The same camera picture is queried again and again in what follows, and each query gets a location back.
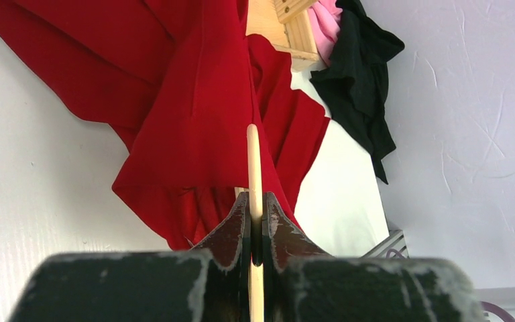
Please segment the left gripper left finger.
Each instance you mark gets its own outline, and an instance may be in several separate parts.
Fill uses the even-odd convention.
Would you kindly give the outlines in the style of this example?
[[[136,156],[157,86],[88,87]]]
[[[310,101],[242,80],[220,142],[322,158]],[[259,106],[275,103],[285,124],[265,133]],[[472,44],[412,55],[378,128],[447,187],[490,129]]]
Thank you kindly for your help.
[[[85,252],[46,258],[11,321],[248,321],[249,205],[187,251]]]

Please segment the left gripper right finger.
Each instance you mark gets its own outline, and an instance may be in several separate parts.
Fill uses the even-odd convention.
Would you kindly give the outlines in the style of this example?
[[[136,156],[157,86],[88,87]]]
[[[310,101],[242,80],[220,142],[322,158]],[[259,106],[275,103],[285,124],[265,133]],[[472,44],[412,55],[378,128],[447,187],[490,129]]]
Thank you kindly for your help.
[[[266,321],[483,321],[467,275],[436,258],[330,256],[264,195]]]

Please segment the wooden hanger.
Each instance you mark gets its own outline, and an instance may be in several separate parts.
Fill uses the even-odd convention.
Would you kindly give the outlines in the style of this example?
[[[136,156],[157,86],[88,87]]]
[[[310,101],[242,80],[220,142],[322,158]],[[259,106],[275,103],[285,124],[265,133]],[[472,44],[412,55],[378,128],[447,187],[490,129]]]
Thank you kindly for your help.
[[[257,125],[247,127],[248,203],[250,217],[250,250],[248,297],[249,319],[265,321],[262,220],[264,216],[260,139]]]

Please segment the red skirt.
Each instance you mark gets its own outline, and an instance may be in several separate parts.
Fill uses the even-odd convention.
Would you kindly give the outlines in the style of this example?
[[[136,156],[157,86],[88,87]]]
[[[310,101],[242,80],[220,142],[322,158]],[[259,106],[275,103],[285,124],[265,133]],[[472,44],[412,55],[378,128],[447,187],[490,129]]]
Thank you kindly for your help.
[[[247,1],[0,1],[0,36],[77,117],[129,156],[114,193],[174,250],[227,216],[257,126],[263,187],[293,219],[325,109],[289,54],[247,35]]]

